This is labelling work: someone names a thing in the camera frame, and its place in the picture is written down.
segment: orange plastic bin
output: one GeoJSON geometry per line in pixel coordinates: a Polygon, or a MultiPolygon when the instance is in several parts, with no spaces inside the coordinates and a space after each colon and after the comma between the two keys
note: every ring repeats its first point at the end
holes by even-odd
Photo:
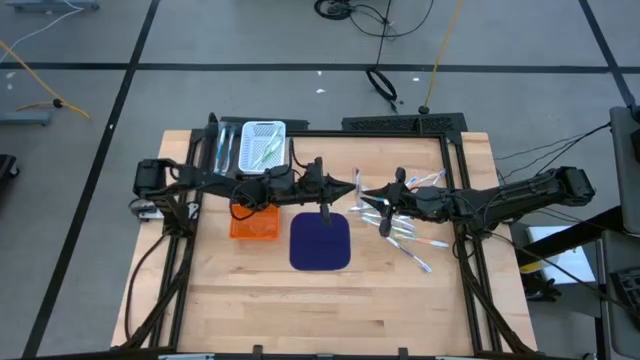
{"type": "MultiPolygon", "coordinates": [[[[237,217],[245,217],[251,213],[238,204],[231,207],[237,217]]],[[[280,209],[270,205],[263,211],[255,213],[246,220],[231,218],[229,237],[242,240],[275,240],[280,235],[280,209]]]]}

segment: concrete floor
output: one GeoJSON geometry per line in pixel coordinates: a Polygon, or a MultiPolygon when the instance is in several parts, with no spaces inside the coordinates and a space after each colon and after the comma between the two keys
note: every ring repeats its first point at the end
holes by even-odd
{"type": "MultiPolygon", "coordinates": [[[[454,1],[435,0],[425,25],[385,42],[382,63],[432,64],[454,1]]],[[[386,1],[366,3],[384,9],[386,1]]],[[[640,66],[640,3],[590,1],[621,66],[640,66]]],[[[127,63],[150,0],[102,1],[95,13],[63,20],[20,44],[29,62],[127,63]]],[[[371,63],[378,40],[349,21],[318,17],[312,0],[162,0],[142,54],[145,63],[371,63]]],[[[399,31],[416,24],[423,0],[394,3],[399,31]]],[[[371,31],[379,26],[358,19],[371,31]]],[[[0,7],[0,40],[12,43],[52,21],[0,7]]],[[[606,66],[577,0],[467,1],[444,64],[606,66]]],[[[124,71],[41,70],[60,94],[91,113],[85,120],[57,111],[48,127],[0,127],[0,153],[18,156],[22,174],[0,203],[0,358],[20,356],[78,204],[124,71]]],[[[415,113],[430,73],[388,72],[404,105],[415,113]]],[[[625,75],[640,96],[640,75],[625,75]]],[[[0,109],[50,97],[22,70],[0,70],[0,109]],[[15,73],[8,79],[5,75],[15,73]]],[[[441,73],[434,112],[464,112],[469,129],[489,133],[496,155],[510,154],[588,131],[623,105],[610,74],[441,73]]],[[[138,232],[126,205],[135,164],[154,157],[163,131],[201,127],[219,116],[307,119],[313,129],[339,129],[347,116],[386,115],[389,106],[362,72],[138,71],[124,104],[106,163],[39,355],[107,349],[138,232]],[[325,90],[318,94],[318,89],[325,90]]],[[[498,162],[506,174],[531,161],[498,162]]],[[[598,194],[586,218],[619,203],[608,131],[585,140],[555,165],[584,168],[598,194]]],[[[530,170],[512,179],[531,176],[530,170]]],[[[558,224],[540,216],[532,224],[558,224]]],[[[593,321],[548,305],[530,307],[543,351],[576,357],[595,350],[593,321]],[[569,324],[564,327],[554,324],[569,324]],[[560,336],[564,331],[571,335],[560,336]]]]}

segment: white basket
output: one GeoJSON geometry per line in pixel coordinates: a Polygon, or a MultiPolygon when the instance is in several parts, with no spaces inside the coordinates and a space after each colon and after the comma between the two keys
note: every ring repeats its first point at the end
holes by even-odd
{"type": "Polygon", "coordinates": [[[249,121],[242,126],[238,168],[246,174],[262,174],[266,169],[284,165],[286,126],[282,121],[249,121]],[[273,154],[258,162],[265,152],[276,146],[273,154]]]}

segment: wooden tabletop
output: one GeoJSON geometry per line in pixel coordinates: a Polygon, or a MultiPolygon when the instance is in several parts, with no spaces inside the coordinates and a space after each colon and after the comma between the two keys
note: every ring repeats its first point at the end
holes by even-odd
{"type": "MultiPolygon", "coordinates": [[[[463,139],[472,187],[496,186],[487,135],[464,133],[463,139]]],[[[167,131],[159,157],[184,161],[188,143],[189,131],[167,131]]],[[[325,171],[337,179],[352,181],[353,168],[359,167],[369,188],[392,181],[398,166],[408,177],[443,168],[438,140],[432,139],[303,137],[295,144],[302,163],[322,156],[325,171]]],[[[453,147],[450,152],[455,160],[453,147]]],[[[457,169],[454,176],[459,186],[457,169]]],[[[347,213],[354,203],[354,196],[347,195],[332,206],[349,220],[349,265],[340,271],[301,272],[289,263],[289,224],[300,212],[317,212],[317,205],[283,207],[278,240],[239,241],[228,237],[228,200],[205,195],[178,350],[248,353],[261,344],[266,353],[281,354],[390,355],[407,347],[412,355],[472,355],[459,264],[451,248],[405,243],[433,269],[425,274],[380,238],[375,227],[347,213]]],[[[453,243],[450,223],[416,225],[422,237],[453,243]]],[[[509,235],[506,227],[496,231],[509,235]]],[[[132,268],[160,233],[159,221],[141,225],[132,268]]],[[[136,279],[132,329],[157,300],[167,244],[146,260],[136,279]]],[[[483,244],[496,307],[523,342],[536,348],[513,248],[499,238],[483,244]]],[[[124,300],[114,345],[124,342],[124,300]]],[[[477,308],[487,349],[484,312],[477,308]]],[[[172,314],[170,305],[165,324],[172,314]]],[[[166,343],[169,326],[164,328],[166,343]]]]}

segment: yellow cable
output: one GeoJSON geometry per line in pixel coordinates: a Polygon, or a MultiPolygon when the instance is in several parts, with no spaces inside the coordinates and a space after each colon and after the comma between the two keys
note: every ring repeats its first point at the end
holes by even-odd
{"type": "MultiPolygon", "coordinates": [[[[17,62],[20,63],[20,65],[22,65],[22,67],[27,70],[29,72],[29,74],[31,74],[31,76],[33,76],[34,79],[36,79],[36,81],[45,89],[47,90],[47,92],[49,94],[51,94],[51,96],[53,96],[56,99],[60,99],[60,101],[62,102],[63,106],[68,107],[69,109],[78,112],[79,114],[81,114],[82,116],[86,117],[87,119],[90,118],[89,114],[87,114],[85,111],[83,111],[82,109],[73,106],[71,104],[69,104],[66,100],[64,100],[62,98],[62,96],[58,95],[55,91],[53,91],[47,84],[45,84],[44,81],[42,81],[42,79],[40,79],[40,77],[38,76],[38,74],[35,73],[35,71],[31,70],[31,68],[25,64],[24,61],[22,61],[22,59],[20,59],[20,57],[18,55],[16,55],[16,53],[13,52],[13,50],[11,50],[11,48],[9,48],[3,41],[0,41],[0,47],[4,48],[11,56],[13,56],[14,59],[16,59],[17,62]]],[[[22,108],[19,108],[18,110],[24,110],[32,108],[32,107],[36,107],[39,105],[42,105],[43,103],[38,103],[38,104],[33,104],[33,105],[27,105],[27,106],[23,106],[22,108]]]]}
{"type": "Polygon", "coordinates": [[[31,108],[38,107],[38,106],[44,106],[44,105],[51,105],[51,101],[42,102],[42,103],[36,103],[36,104],[31,104],[31,105],[26,105],[26,106],[21,106],[21,107],[17,108],[16,111],[27,110],[27,109],[31,109],[31,108]]]}
{"type": "Polygon", "coordinates": [[[449,38],[451,37],[451,32],[453,31],[453,25],[455,25],[456,20],[458,20],[458,15],[460,14],[460,8],[462,7],[462,0],[458,0],[458,4],[456,5],[456,10],[453,14],[453,19],[449,23],[449,28],[447,29],[447,33],[442,40],[442,44],[440,45],[440,50],[438,50],[438,56],[436,56],[436,63],[433,65],[433,71],[431,72],[431,82],[429,82],[429,92],[427,93],[427,99],[424,101],[424,106],[427,107],[429,105],[429,99],[431,99],[431,92],[433,91],[433,87],[436,84],[436,72],[438,71],[438,64],[440,64],[440,58],[444,53],[447,44],[449,43],[449,38]]]}

